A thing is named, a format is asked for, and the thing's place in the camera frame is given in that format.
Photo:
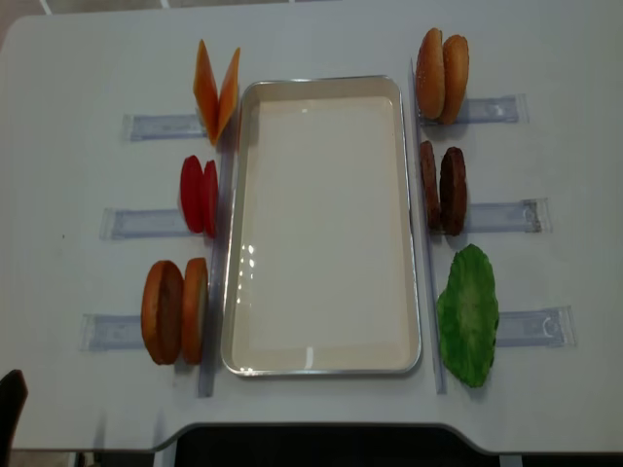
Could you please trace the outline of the clear holder under tomato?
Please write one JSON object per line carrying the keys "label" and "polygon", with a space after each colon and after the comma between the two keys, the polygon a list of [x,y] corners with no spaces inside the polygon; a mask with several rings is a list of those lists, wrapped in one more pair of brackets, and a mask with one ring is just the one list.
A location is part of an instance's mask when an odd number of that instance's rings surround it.
{"label": "clear holder under tomato", "polygon": [[176,209],[130,210],[106,208],[99,237],[103,240],[192,236]]}

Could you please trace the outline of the right orange cheese slice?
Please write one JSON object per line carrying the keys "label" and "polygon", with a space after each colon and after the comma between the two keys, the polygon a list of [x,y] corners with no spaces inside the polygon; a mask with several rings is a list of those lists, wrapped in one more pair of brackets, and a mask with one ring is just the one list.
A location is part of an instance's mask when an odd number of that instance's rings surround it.
{"label": "right orange cheese slice", "polygon": [[240,48],[236,48],[222,83],[216,140],[219,140],[238,105],[239,56]]}

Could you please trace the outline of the orange cheese slice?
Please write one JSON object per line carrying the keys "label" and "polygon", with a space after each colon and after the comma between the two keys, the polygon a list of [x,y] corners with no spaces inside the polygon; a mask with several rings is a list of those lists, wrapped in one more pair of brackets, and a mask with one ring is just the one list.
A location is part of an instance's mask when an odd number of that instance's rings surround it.
{"label": "orange cheese slice", "polygon": [[218,137],[219,97],[204,40],[200,40],[193,92],[210,143],[215,146]]}
{"label": "orange cheese slice", "polygon": [[240,48],[236,48],[222,83],[216,140],[219,140],[238,105],[239,56]]}

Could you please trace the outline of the left orange cheese slice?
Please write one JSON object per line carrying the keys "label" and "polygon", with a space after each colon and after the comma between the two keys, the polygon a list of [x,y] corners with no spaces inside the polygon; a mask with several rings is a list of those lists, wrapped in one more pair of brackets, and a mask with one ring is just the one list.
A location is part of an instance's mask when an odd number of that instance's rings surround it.
{"label": "left orange cheese slice", "polygon": [[193,92],[210,143],[215,146],[218,137],[219,97],[204,40],[200,40]]}

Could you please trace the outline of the clear holder under cheese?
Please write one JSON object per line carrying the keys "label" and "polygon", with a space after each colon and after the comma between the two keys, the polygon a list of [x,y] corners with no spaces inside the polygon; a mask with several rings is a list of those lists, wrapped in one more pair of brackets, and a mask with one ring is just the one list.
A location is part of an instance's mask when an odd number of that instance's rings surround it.
{"label": "clear holder under cheese", "polygon": [[206,129],[196,114],[124,115],[122,136],[132,142],[202,138],[206,137]]}

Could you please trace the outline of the clear holder under patties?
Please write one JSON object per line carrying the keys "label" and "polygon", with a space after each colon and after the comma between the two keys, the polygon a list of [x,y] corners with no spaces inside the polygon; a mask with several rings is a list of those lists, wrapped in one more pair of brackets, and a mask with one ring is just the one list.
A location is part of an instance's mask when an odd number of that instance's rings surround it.
{"label": "clear holder under patties", "polygon": [[513,202],[471,203],[467,206],[461,233],[541,234],[552,231],[548,198]]}

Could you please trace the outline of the white rectangular metal tray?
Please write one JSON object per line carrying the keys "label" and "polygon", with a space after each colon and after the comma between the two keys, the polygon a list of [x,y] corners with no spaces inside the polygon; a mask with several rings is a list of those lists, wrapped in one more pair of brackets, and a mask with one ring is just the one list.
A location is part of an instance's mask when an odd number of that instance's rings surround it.
{"label": "white rectangular metal tray", "polygon": [[225,366],[239,377],[410,371],[421,327],[398,85],[255,83],[233,164]]}

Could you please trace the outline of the left brown bun half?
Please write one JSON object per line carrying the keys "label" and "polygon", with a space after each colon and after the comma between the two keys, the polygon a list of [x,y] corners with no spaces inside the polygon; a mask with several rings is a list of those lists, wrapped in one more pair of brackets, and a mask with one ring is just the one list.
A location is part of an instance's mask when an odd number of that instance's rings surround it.
{"label": "left brown bun half", "polygon": [[169,260],[151,266],[141,304],[141,334],[152,360],[158,365],[175,363],[181,348],[183,277]]}

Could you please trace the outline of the sesame bun top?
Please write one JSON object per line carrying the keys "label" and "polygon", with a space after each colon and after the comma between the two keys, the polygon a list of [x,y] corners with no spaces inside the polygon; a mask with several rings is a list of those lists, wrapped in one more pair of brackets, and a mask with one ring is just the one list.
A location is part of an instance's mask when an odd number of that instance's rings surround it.
{"label": "sesame bun top", "polygon": [[427,119],[436,120],[445,102],[442,32],[436,27],[429,29],[422,39],[415,80],[421,114]]}

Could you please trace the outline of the clear holder under right buns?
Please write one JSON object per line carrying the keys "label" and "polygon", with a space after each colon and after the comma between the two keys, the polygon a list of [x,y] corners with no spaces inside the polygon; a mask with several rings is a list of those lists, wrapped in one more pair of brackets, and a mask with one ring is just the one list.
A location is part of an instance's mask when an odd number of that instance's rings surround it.
{"label": "clear holder under right buns", "polygon": [[527,124],[530,121],[524,93],[502,97],[466,98],[452,125]]}

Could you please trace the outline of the clear holder under buns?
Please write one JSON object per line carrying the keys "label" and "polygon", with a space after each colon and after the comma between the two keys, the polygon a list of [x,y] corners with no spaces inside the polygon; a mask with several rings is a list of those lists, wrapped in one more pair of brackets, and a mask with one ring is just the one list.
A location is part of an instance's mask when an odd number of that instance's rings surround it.
{"label": "clear holder under buns", "polygon": [[81,350],[99,352],[144,348],[139,315],[85,314],[83,316]]}
{"label": "clear holder under buns", "polygon": [[530,121],[524,93],[502,97],[466,98],[452,125],[527,124]]}

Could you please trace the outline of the clear holder under left buns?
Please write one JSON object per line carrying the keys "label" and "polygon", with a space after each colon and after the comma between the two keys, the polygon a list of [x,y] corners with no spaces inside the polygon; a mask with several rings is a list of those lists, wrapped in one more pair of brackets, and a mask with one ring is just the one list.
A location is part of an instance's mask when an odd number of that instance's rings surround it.
{"label": "clear holder under left buns", "polygon": [[83,316],[81,350],[99,352],[144,348],[139,315],[85,314]]}

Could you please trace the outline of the dark chair back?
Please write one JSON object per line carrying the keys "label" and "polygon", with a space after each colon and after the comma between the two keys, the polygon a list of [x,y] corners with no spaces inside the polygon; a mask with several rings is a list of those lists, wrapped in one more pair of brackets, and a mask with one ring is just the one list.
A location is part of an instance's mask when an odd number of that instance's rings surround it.
{"label": "dark chair back", "polygon": [[28,396],[21,370],[11,370],[1,379],[1,450],[11,448],[18,420]]}

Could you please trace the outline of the left long clear acrylic rail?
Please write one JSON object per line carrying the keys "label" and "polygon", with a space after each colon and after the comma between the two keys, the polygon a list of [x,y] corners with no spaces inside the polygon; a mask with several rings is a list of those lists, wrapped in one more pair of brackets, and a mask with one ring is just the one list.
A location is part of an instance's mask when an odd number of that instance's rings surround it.
{"label": "left long clear acrylic rail", "polygon": [[223,320],[224,294],[226,291],[227,265],[231,233],[234,172],[238,157],[240,91],[232,117],[227,123],[217,145],[220,156],[218,165],[218,204],[216,214],[216,237],[211,247],[209,271],[209,297],[203,325],[202,362],[198,376],[198,397],[206,399],[213,395],[215,378],[220,367],[220,341]]}

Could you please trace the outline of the right long clear acrylic rail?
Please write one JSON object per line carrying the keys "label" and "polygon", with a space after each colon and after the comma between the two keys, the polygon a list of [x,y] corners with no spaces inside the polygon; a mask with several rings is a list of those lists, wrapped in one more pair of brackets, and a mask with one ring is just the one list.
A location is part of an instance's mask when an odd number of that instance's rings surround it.
{"label": "right long clear acrylic rail", "polygon": [[420,110],[418,107],[418,100],[416,97],[416,63],[411,57],[409,64],[409,91],[410,91],[410,114],[412,122],[412,136],[414,146],[414,160],[416,178],[418,182],[418,195],[419,195],[419,210],[421,214],[421,242],[422,242],[422,255],[423,255],[423,274],[425,284],[425,295],[427,299],[427,315],[430,328],[430,341],[431,341],[431,358],[433,363],[433,371],[435,378],[435,389],[437,395],[445,395],[447,393],[447,378],[446,370],[444,368],[440,346],[439,346],[439,331],[437,321],[436,310],[436,283],[435,283],[435,271],[434,262],[431,256],[431,244],[429,228],[427,224],[427,209],[426,209],[426,197],[424,183],[422,181],[422,169],[421,169],[421,156],[420,156],[420,143],[421,143],[421,124],[420,124]]}

